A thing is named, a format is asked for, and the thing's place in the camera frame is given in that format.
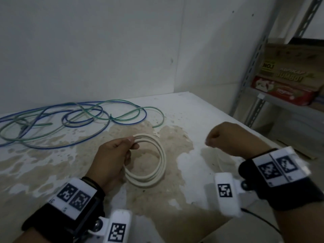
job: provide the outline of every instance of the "table surface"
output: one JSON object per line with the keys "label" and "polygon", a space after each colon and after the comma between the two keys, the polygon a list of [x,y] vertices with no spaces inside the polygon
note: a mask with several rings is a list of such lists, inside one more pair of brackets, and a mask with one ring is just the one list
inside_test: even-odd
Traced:
{"label": "table surface", "polygon": [[[131,243],[198,242],[228,220],[217,210],[213,177],[215,172],[220,172],[220,168],[215,159],[217,150],[204,144],[208,132],[224,121],[233,122],[276,147],[273,142],[189,92],[129,101],[139,106],[159,108],[166,117],[164,124],[152,128],[161,120],[161,115],[155,110],[148,110],[147,119],[140,124],[110,124],[99,136],[73,147],[34,150],[15,143],[0,149],[0,237],[3,242],[17,237],[22,222],[70,177],[81,177],[86,173],[100,144],[137,133],[159,137],[168,159],[165,176],[156,186],[146,189],[121,182],[105,200],[106,215],[117,208],[134,213],[129,238]],[[122,104],[103,107],[113,116],[132,109]],[[59,120],[60,116],[57,116],[50,121],[59,124]],[[103,121],[97,121],[79,129],[65,128],[37,143],[44,146],[69,143],[93,134],[103,124]],[[14,128],[8,130],[6,135],[14,136],[14,131]],[[132,152],[129,169],[136,174],[147,174],[157,161],[158,154],[154,148],[141,143],[140,150]],[[233,171],[234,167],[228,164],[221,166],[226,171]],[[256,196],[245,194],[241,199],[246,206]]]}

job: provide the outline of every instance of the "coiled white cable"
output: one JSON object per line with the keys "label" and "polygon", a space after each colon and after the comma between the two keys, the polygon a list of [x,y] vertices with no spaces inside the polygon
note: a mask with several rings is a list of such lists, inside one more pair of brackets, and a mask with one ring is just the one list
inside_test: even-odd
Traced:
{"label": "coiled white cable", "polygon": [[158,141],[158,139],[156,139],[152,135],[137,134],[137,135],[134,135],[134,138],[135,138],[135,143],[148,142],[148,143],[153,144],[157,148],[157,150],[160,154],[160,160],[159,160],[159,163],[158,163],[157,167],[155,168],[155,170],[151,174],[148,174],[146,176],[135,175],[135,174],[131,173],[124,166],[125,176],[129,180],[129,182],[131,182],[135,186],[142,187],[142,188],[150,187],[150,186],[158,183],[160,181],[160,179],[162,178],[162,176],[165,172],[165,169],[167,167],[167,156],[165,154],[164,148],[162,147],[161,143]]}

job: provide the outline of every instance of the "human hand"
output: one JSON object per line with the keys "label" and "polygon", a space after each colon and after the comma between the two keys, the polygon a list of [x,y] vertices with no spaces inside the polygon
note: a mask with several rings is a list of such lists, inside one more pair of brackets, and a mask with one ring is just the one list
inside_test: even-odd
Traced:
{"label": "human hand", "polygon": [[131,161],[130,149],[138,149],[134,137],[114,139],[102,144],[93,159],[86,177],[94,180],[105,192],[110,191],[124,174],[123,165]]}
{"label": "human hand", "polygon": [[215,126],[208,134],[205,144],[217,147],[232,156],[249,159],[271,149],[260,138],[248,132],[238,124],[223,122]]}

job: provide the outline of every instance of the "red box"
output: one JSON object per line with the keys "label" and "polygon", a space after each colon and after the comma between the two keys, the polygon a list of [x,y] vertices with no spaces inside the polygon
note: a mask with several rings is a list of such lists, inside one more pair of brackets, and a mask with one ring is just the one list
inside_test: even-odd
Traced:
{"label": "red box", "polygon": [[295,88],[291,85],[265,79],[259,76],[254,78],[251,87],[298,106],[306,106],[310,104],[310,102],[316,96],[316,92],[314,91]]}

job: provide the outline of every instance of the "shelf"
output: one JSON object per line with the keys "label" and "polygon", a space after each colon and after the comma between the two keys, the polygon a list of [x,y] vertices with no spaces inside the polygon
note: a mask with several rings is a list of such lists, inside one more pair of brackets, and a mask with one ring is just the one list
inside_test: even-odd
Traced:
{"label": "shelf", "polygon": [[263,100],[270,102],[276,106],[279,106],[283,109],[286,109],[290,112],[297,113],[300,115],[303,115],[309,119],[313,119],[316,121],[320,121],[321,123],[324,123],[324,112],[315,110],[313,108],[307,107],[307,106],[297,106],[292,103],[286,102],[284,100],[281,100],[277,97],[268,95],[262,91],[259,91],[257,89],[253,89],[250,87],[245,88],[245,92],[252,94],[254,96],[258,96],[259,94],[264,95]]}

